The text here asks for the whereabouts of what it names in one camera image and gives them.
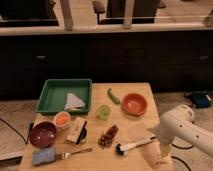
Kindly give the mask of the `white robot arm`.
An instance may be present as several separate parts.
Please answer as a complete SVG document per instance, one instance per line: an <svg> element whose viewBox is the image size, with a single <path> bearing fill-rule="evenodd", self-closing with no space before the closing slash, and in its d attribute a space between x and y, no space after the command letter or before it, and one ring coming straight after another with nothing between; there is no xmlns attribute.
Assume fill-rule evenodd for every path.
<svg viewBox="0 0 213 171"><path fill-rule="evenodd" d="M178 105L160 116L156 137L164 145L179 137L213 157L213 133L193 124L194 111L187 105Z"/></svg>

